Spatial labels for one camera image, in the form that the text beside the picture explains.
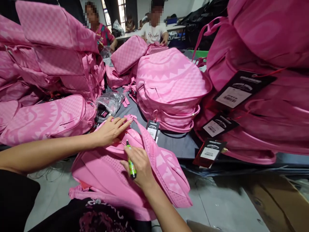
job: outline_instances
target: white t-shirt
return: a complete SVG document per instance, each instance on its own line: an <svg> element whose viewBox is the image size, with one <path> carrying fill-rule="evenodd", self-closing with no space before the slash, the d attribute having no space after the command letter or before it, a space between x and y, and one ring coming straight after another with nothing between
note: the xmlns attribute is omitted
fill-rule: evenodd
<svg viewBox="0 0 309 232"><path fill-rule="evenodd" d="M165 24L159 24L156 27L153 27L150 23L146 23L141 29L141 36L144 35L147 42L153 44L155 41L160 42L164 32L167 32Z"/></svg>

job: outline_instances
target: black bag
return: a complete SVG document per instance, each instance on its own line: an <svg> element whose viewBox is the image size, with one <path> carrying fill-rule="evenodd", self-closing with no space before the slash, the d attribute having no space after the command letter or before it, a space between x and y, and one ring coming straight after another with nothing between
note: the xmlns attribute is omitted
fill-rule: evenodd
<svg viewBox="0 0 309 232"><path fill-rule="evenodd" d="M194 49L201 29L213 19L219 16L227 17L227 6L229 0L213 0L200 9L188 14L179 25L186 26L186 43L188 48ZM209 51L218 29L210 36L204 36L199 45L199 50Z"/></svg>

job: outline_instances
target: clear plastic bag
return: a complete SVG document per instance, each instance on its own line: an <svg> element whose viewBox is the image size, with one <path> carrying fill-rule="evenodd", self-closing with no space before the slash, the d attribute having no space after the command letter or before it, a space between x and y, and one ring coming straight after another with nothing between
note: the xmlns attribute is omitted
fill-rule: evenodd
<svg viewBox="0 0 309 232"><path fill-rule="evenodd" d="M113 52L110 50L110 46L104 46L102 51L100 52L100 55L102 56L104 63L110 67L113 67L113 63L110 58L112 54Z"/></svg>
<svg viewBox="0 0 309 232"><path fill-rule="evenodd" d="M121 25L118 22L118 19L116 19L116 21L113 24L113 28L116 29L117 31L121 32L121 35L125 35L125 31L124 29L121 27Z"/></svg>
<svg viewBox="0 0 309 232"><path fill-rule="evenodd" d="M107 119L109 116L115 116L120 109L125 95L119 92L107 92L101 95L96 100L96 107L98 109L97 118L101 120Z"/></svg>

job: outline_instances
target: green container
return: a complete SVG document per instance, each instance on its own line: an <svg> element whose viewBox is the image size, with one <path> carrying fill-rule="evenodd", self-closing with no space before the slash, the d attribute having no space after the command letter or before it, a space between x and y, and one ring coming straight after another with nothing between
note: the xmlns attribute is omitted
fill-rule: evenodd
<svg viewBox="0 0 309 232"><path fill-rule="evenodd" d="M196 53L195 53L195 57L196 58L200 58L200 57L207 57L208 55L208 51L200 51L200 50L197 50Z"/></svg>

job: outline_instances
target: person's right hand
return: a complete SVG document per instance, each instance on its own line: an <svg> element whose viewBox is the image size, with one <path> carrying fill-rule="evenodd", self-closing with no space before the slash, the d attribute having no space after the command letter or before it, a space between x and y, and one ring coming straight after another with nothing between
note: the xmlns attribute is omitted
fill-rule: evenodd
<svg viewBox="0 0 309 232"><path fill-rule="evenodd" d="M156 180L152 174L150 161L146 151L142 148L131 147L130 149L128 147L125 147L125 152L130 157L136 169L136 179L134 180L135 183L143 191L153 187L156 184ZM128 162L122 160L120 161L120 163L124 166L128 174L130 175Z"/></svg>

